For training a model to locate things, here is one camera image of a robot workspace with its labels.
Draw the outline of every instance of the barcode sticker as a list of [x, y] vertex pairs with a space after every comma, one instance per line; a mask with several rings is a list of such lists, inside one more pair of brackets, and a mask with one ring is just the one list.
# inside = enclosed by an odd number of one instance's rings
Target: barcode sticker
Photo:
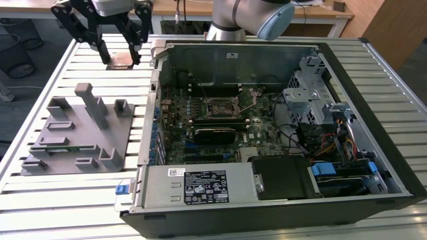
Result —
[[179, 177], [184, 176], [185, 168], [169, 168], [167, 170], [167, 176], [168, 177]]

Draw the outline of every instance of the green circuit board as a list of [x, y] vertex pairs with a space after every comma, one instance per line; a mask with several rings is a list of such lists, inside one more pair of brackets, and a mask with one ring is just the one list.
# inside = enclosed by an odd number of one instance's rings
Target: green circuit board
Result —
[[[191, 97], [189, 93], [181, 89], [169, 89], [168, 98], [163, 99], [167, 107], [163, 106], [163, 117], [165, 122], [167, 135], [167, 165], [213, 163], [209, 160], [187, 161], [191, 156], [223, 156], [224, 163], [241, 161], [239, 150], [247, 147], [255, 147], [257, 155], [282, 155], [284, 148], [277, 134], [271, 109], [273, 101], [272, 93], [260, 94], [253, 98], [256, 88], [247, 87], [241, 93], [235, 96], [237, 99], [236, 108], [231, 108], [233, 100], [231, 97]], [[209, 124], [209, 119], [220, 119], [225, 123]], [[236, 131], [235, 141], [225, 145], [203, 145], [193, 143], [195, 129], [200, 126], [189, 124], [189, 121], [207, 120], [207, 128], [213, 125], [216, 128], [221, 124], [229, 126], [231, 121], [243, 120], [236, 126], [243, 129]]]

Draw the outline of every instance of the slotted metal platform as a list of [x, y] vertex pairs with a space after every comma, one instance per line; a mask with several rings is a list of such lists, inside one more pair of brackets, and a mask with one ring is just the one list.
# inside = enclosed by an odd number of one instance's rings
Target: slotted metal platform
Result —
[[[152, 36], [153, 39], [200, 40], [201, 36]], [[117, 34], [104, 34], [111, 53], [127, 52]], [[427, 185], [427, 109], [370, 44], [356, 39], [280, 38], [286, 42], [327, 42], [358, 89], [382, 122], [422, 183]], [[105, 71], [99, 53], [72, 41], [40, 98], [0, 163], [0, 239], [108, 239], [140, 240], [139, 233], [120, 220], [115, 211], [115, 186], [136, 176], [147, 94], [151, 79], [151, 44], [140, 50], [141, 64], [133, 70]], [[105, 104], [127, 99], [136, 105], [127, 145], [124, 171], [117, 173], [20, 176], [23, 158], [37, 139], [49, 112], [51, 97], [75, 96], [77, 83], [91, 83], [92, 93]], [[338, 95], [344, 100], [338, 85]], [[427, 238], [427, 201], [402, 210], [382, 212], [356, 224], [276, 231], [233, 233], [177, 239], [277, 240], [310, 239], [424, 239]]]

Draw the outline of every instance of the power supply label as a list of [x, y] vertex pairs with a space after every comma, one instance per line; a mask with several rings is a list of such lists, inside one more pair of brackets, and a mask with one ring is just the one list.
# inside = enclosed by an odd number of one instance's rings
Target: power supply label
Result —
[[184, 173], [184, 203], [228, 203], [225, 171], [193, 171]]

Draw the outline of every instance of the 3d printed holder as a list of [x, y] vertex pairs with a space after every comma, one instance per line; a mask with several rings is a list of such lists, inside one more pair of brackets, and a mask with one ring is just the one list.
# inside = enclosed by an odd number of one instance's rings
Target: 3d printed holder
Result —
[[47, 106], [51, 116], [21, 164], [24, 176], [111, 173], [124, 167], [133, 104], [125, 99], [104, 104], [89, 83], [79, 83], [75, 94], [84, 105], [53, 97]]

